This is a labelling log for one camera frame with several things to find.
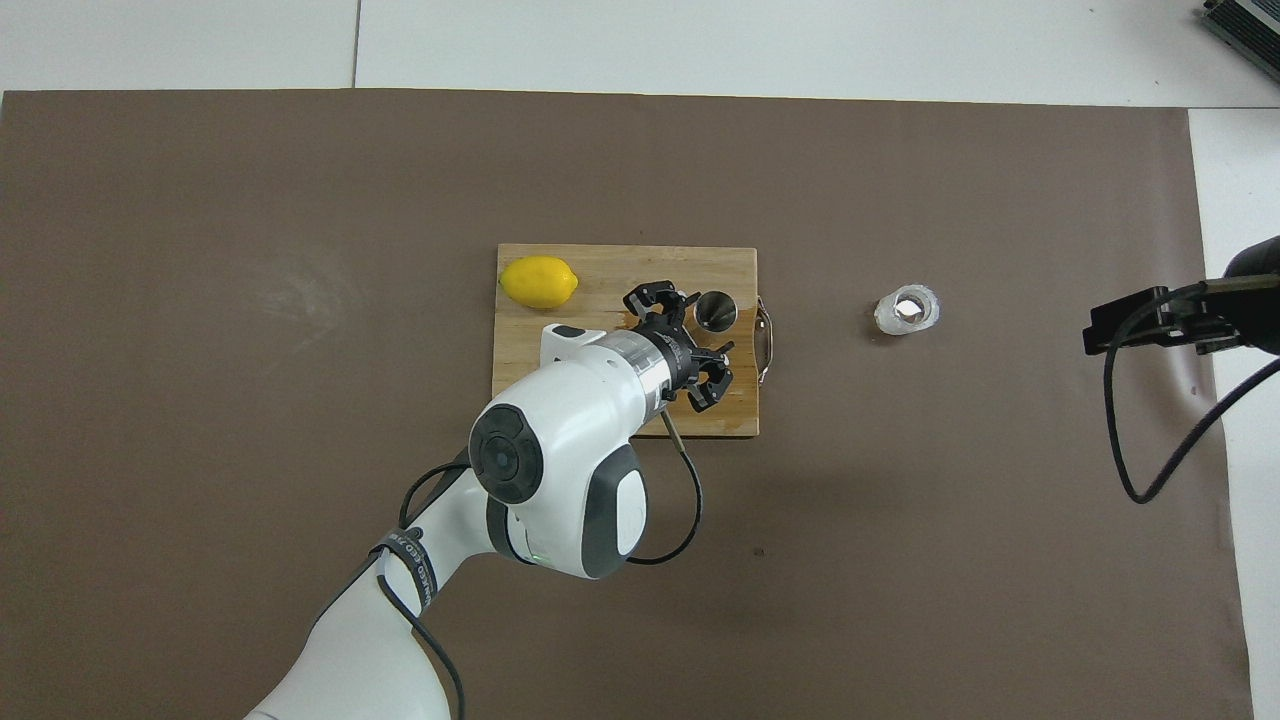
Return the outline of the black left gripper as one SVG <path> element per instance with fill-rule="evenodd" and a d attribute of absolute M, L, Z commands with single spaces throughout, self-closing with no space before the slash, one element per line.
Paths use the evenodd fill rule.
<path fill-rule="evenodd" d="M 695 413 L 723 401 L 733 382 L 728 355 L 735 342 L 718 348 L 696 347 L 685 327 L 687 310 L 700 299 L 700 292 L 685 293 L 671 281 L 639 284 L 623 297 L 623 307 L 640 320 L 640 336 L 663 357 L 666 379 L 659 396 L 686 389 Z"/>

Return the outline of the steel double jigger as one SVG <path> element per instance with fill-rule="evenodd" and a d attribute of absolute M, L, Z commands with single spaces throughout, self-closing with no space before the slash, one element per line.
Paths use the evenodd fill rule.
<path fill-rule="evenodd" d="M 723 291 L 700 292 L 694 304 L 694 319 L 698 327 L 712 334 L 723 334 L 739 320 L 739 305 Z"/>

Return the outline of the small clear plastic cup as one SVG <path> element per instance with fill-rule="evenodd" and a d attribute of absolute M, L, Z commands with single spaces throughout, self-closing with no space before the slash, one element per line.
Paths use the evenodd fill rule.
<path fill-rule="evenodd" d="M 904 284 L 884 295 L 872 313 L 881 333 L 901 337 L 927 331 L 941 318 L 941 301 L 924 284 Z"/>

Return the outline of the wooden cutting board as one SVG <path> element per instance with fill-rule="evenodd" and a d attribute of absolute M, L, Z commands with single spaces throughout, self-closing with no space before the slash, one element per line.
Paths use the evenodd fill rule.
<path fill-rule="evenodd" d="M 564 259 L 579 288 L 552 310 L 525 307 L 495 292 L 494 393 L 474 423 L 474 442 L 513 432 L 547 451 L 598 456 L 637 437 L 675 432 L 685 438 L 753 438 L 759 433 L 753 249 L 503 243 L 499 268 L 532 256 Z M 701 331 L 687 310 L 696 347 L 733 341 L 733 382 L 724 400 L 695 413 L 689 393 L 659 396 L 666 365 L 640 336 L 623 297 L 643 283 L 671 281 L 685 293 L 718 290 L 739 305 L 731 331 Z"/>

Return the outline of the yellow lemon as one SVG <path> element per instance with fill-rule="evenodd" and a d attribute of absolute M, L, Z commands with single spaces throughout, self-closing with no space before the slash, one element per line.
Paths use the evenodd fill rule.
<path fill-rule="evenodd" d="M 498 284 L 515 302 L 536 310 L 567 304 L 579 288 L 579 275 L 562 258 L 532 255 L 503 269 Z"/>

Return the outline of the dark ribbed metal device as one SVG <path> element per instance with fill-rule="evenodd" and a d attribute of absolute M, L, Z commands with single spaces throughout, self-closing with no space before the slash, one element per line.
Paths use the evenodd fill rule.
<path fill-rule="evenodd" d="M 1280 0 L 1203 0 L 1201 19 L 1211 33 L 1280 83 Z"/>

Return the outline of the brown paper table mat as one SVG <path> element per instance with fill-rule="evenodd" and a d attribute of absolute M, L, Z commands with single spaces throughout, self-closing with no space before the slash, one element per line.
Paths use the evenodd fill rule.
<path fill-rule="evenodd" d="M 1222 434 L 1132 503 L 1082 352 L 1206 274 L 1184 111 L 317 91 L 4 99 L 0 720 L 243 717 L 465 446 L 507 242 L 755 249 L 776 347 L 680 559 L 443 589 L 468 720 L 1252 716 Z"/>

